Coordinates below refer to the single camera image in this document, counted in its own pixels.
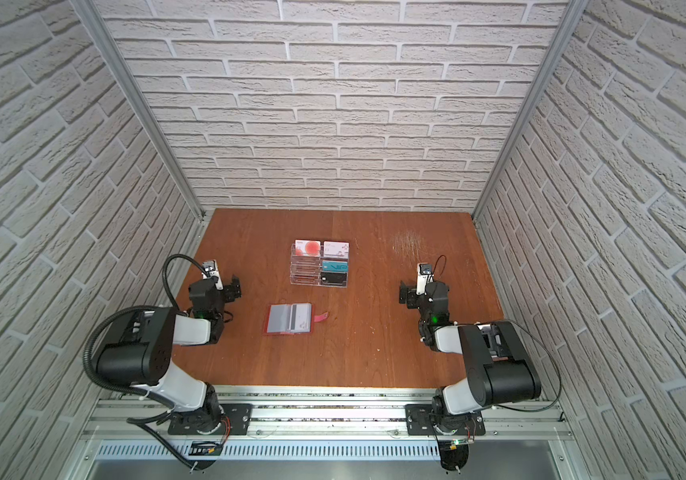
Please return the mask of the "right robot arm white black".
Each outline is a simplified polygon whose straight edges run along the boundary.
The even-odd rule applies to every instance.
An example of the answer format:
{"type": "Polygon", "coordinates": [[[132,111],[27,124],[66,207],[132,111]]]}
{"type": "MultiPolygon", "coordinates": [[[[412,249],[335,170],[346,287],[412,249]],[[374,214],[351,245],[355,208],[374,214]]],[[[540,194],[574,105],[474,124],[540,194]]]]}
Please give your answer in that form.
{"type": "Polygon", "coordinates": [[[540,396],[540,378],[511,322],[454,322],[449,286],[441,281],[421,281],[414,287],[401,283],[398,301],[419,312],[418,332],[425,346],[463,360],[465,377],[440,388],[432,400],[437,422],[540,396]]]}

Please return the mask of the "clear acrylic card organizer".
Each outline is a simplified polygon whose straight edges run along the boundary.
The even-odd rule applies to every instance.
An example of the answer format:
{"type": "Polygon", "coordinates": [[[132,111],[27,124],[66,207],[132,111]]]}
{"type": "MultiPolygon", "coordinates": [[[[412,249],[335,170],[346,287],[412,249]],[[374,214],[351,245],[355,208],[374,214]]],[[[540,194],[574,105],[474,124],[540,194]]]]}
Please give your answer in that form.
{"type": "Polygon", "coordinates": [[[331,259],[323,257],[313,258],[313,257],[298,257],[293,254],[293,244],[290,249],[290,282],[294,285],[310,285],[310,286],[322,286],[322,287],[336,287],[336,288],[346,288],[343,286],[333,286],[333,285],[323,285],[321,283],[321,273],[322,271],[322,260],[331,259]]]}

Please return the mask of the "white pink circle card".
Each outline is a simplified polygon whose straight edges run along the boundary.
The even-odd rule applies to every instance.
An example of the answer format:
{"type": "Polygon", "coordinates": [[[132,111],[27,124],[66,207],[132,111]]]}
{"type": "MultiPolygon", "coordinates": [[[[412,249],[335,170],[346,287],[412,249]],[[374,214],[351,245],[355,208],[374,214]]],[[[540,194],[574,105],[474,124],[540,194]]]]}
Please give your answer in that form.
{"type": "Polygon", "coordinates": [[[293,254],[298,257],[320,258],[322,256],[322,243],[318,240],[295,240],[293,254]]]}

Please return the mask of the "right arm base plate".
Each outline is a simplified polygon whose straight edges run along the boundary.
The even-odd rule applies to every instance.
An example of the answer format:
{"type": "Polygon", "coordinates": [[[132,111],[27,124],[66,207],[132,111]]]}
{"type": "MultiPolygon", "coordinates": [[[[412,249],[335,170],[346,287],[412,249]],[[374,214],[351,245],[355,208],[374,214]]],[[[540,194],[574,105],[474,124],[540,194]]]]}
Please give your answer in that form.
{"type": "Polygon", "coordinates": [[[467,436],[486,434],[480,412],[450,415],[441,413],[428,404],[407,404],[404,407],[407,432],[410,436],[467,436]]]}

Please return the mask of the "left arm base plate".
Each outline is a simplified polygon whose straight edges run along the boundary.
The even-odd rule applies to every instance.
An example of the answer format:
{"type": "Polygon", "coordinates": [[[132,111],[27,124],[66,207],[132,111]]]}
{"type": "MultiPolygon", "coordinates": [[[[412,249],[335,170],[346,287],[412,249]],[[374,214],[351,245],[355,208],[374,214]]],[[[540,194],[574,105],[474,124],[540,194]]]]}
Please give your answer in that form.
{"type": "Polygon", "coordinates": [[[204,407],[190,412],[172,414],[170,435],[221,435],[230,427],[231,435],[245,435],[250,425],[253,405],[247,403],[220,404],[214,412],[204,407]]]}

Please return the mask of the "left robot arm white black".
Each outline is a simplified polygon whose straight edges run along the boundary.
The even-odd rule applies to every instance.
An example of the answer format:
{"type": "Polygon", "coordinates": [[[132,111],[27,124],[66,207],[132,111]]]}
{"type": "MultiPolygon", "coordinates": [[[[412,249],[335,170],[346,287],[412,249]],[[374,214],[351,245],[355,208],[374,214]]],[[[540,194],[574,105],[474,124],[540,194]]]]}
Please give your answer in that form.
{"type": "Polygon", "coordinates": [[[85,344],[83,367],[102,388],[148,397],[164,405],[171,419],[210,431],[223,417],[215,389],[176,365],[173,347],[218,343],[233,319],[225,305],[241,297],[241,284],[237,276],[223,284],[213,275],[188,292],[189,314],[174,306],[139,305],[104,320],[85,344]]]}

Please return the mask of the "red leather card holder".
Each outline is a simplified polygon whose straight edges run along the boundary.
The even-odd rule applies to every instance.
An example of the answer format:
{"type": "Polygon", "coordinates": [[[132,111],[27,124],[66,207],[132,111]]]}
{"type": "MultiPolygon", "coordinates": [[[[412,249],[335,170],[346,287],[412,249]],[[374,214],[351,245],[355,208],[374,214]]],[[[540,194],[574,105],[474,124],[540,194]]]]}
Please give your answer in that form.
{"type": "Polygon", "coordinates": [[[265,332],[268,335],[309,334],[316,324],[325,321],[328,316],[328,312],[317,314],[311,303],[271,305],[265,332]]]}

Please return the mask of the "white blossom VIP card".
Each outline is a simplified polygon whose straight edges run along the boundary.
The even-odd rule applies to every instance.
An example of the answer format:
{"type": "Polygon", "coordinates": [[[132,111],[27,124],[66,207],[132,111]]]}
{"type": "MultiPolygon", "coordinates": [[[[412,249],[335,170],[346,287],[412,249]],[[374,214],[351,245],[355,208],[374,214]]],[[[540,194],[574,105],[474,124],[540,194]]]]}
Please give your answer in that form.
{"type": "Polygon", "coordinates": [[[350,245],[348,242],[324,241],[322,243],[323,257],[339,260],[348,260],[350,245]]]}

